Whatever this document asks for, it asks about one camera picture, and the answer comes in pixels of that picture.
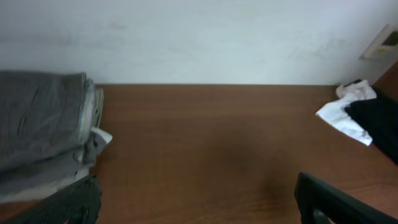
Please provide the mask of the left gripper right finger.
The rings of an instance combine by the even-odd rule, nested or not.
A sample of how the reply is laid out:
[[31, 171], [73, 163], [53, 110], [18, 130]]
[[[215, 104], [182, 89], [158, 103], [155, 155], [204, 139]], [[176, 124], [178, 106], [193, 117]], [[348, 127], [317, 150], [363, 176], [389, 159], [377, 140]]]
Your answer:
[[396, 218], [306, 172], [299, 173], [294, 194], [302, 224], [397, 224]]

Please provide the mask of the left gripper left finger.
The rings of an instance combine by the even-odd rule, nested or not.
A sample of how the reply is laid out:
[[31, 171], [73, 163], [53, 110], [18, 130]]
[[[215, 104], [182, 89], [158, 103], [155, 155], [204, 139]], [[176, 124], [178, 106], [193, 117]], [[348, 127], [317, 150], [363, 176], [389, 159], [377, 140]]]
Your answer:
[[97, 177], [87, 175], [2, 224], [95, 224], [101, 199]]

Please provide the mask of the grey shorts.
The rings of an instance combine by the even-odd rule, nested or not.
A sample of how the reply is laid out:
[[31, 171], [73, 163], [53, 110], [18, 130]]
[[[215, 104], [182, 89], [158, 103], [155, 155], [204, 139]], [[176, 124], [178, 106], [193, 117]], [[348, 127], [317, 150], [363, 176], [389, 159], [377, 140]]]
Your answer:
[[94, 81], [85, 73], [1, 72], [1, 175], [87, 142]]

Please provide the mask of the folded khaki shorts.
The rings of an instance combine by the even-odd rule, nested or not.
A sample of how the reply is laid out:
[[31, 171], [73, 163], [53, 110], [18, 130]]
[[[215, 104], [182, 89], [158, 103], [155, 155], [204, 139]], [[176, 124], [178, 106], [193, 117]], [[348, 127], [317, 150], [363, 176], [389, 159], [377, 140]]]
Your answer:
[[89, 168], [112, 140], [100, 129], [104, 93], [95, 91], [95, 116], [86, 143], [53, 158], [1, 175], [1, 203], [23, 202], [48, 197], [88, 175]]

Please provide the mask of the white cloth garment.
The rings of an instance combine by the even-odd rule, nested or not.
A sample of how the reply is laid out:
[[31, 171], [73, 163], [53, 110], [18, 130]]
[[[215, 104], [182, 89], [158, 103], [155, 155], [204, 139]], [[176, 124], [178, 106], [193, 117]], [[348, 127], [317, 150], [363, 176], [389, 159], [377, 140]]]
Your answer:
[[348, 137], [369, 146], [373, 139], [345, 109], [352, 103], [377, 98], [376, 92], [367, 80], [356, 80], [336, 89], [338, 99], [325, 104], [315, 114], [327, 124]]

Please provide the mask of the black garment with white stripes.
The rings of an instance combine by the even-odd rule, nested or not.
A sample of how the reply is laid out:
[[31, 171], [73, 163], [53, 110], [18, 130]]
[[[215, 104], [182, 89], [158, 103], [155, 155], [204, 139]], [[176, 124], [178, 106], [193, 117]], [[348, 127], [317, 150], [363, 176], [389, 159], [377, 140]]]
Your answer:
[[368, 132], [379, 150], [397, 164], [397, 101], [380, 88], [372, 89], [376, 98], [352, 102], [345, 111]]

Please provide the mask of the beige wall box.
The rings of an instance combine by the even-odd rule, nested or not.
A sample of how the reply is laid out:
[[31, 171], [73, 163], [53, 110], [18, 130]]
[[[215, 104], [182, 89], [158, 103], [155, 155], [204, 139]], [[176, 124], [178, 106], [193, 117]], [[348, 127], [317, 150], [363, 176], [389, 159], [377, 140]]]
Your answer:
[[387, 24], [361, 54], [361, 60], [381, 60], [397, 53], [397, 25]]

